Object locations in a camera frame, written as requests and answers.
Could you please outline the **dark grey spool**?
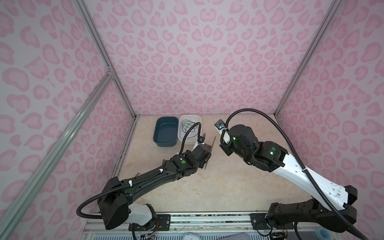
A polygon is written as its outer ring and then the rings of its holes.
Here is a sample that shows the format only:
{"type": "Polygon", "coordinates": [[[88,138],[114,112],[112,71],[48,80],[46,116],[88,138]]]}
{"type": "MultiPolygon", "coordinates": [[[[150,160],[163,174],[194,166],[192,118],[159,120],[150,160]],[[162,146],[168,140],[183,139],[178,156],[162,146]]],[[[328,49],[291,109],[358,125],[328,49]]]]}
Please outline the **dark grey spool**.
{"type": "Polygon", "coordinates": [[[209,154],[205,157],[204,161],[200,163],[200,165],[199,165],[200,169],[205,170],[207,168],[208,161],[209,161],[210,157],[212,156],[212,150],[213,150],[213,147],[215,145],[215,141],[216,141],[216,137],[214,137],[213,142],[211,144],[207,144],[207,143],[201,144],[201,146],[204,146],[205,150],[207,150],[209,152],[209,154]]]}

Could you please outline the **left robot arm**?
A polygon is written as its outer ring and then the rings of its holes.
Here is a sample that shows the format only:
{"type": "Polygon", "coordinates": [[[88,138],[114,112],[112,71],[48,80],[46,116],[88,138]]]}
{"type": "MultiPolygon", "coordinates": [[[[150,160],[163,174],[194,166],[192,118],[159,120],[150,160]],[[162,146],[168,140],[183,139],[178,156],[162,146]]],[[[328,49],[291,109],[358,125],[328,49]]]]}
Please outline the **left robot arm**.
{"type": "Polygon", "coordinates": [[[146,193],[170,182],[188,177],[203,168],[212,155],[212,146],[197,145],[164,160],[162,165],[134,178],[119,180],[114,177],[106,183],[102,192],[107,195],[97,200],[106,230],[129,223],[152,230],[158,216],[150,204],[139,205],[135,201],[146,193]]]}

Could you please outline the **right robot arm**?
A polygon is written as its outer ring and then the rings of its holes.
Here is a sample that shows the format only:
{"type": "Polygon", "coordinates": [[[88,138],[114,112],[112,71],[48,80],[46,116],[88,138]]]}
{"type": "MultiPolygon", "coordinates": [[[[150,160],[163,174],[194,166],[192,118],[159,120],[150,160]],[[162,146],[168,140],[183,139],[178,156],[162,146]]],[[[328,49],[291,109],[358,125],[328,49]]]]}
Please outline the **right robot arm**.
{"type": "Polygon", "coordinates": [[[250,127],[236,125],[228,129],[223,121],[218,121],[215,127],[224,135],[220,147],[227,156],[235,153],[247,165],[285,178],[312,197],[301,203],[272,203],[265,216],[265,223],[271,227],[304,222],[343,233],[357,221],[357,211],[352,206],[357,200],[356,188],[340,186],[309,168],[302,168],[277,143],[260,142],[250,127]]]}

